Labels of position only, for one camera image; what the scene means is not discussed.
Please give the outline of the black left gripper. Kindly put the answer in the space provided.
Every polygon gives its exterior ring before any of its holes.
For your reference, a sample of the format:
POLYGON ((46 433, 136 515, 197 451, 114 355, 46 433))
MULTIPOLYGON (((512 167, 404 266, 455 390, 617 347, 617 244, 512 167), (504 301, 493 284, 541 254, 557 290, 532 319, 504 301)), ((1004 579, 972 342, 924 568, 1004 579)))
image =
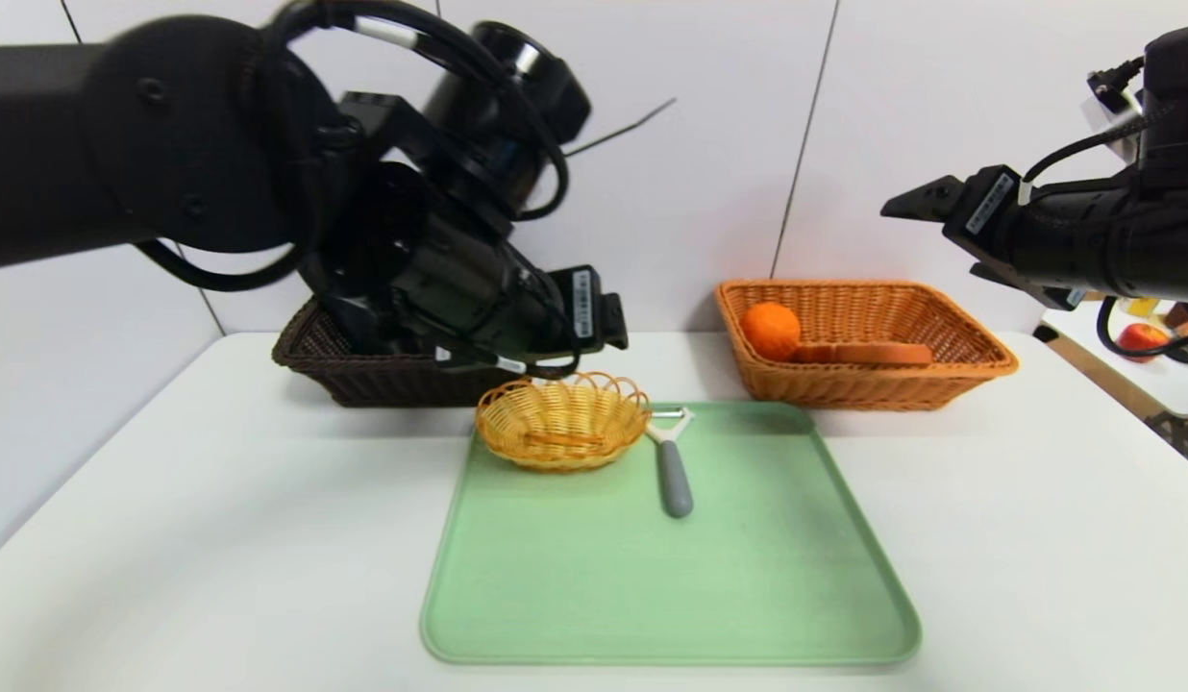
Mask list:
POLYGON ((628 350, 620 295, 589 266, 541 273, 531 264, 451 264, 426 271, 426 340, 449 369, 564 371, 582 356, 628 350))

